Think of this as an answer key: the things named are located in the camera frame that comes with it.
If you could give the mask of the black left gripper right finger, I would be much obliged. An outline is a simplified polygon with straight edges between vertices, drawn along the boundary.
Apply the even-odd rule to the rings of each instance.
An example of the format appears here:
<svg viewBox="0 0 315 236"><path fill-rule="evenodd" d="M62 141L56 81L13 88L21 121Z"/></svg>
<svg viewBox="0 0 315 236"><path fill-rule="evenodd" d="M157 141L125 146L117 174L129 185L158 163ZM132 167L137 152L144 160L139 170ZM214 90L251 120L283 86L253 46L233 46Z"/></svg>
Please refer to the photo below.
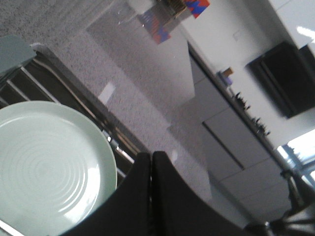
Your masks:
<svg viewBox="0 0 315 236"><path fill-rule="evenodd" d="M152 204L159 236L247 236L185 183L164 151L153 153Z"/></svg>

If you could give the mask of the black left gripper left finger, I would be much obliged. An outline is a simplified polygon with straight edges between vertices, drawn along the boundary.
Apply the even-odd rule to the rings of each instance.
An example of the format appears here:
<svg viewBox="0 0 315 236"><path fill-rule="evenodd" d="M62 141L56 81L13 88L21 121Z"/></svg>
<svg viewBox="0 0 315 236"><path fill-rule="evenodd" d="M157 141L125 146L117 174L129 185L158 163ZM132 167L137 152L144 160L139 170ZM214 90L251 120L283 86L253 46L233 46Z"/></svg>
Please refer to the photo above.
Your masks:
<svg viewBox="0 0 315 236"><path fill-rule="evenodd" d="M139 153L116 191L94 213L64 236L147 236L151 160Z"/></svg>

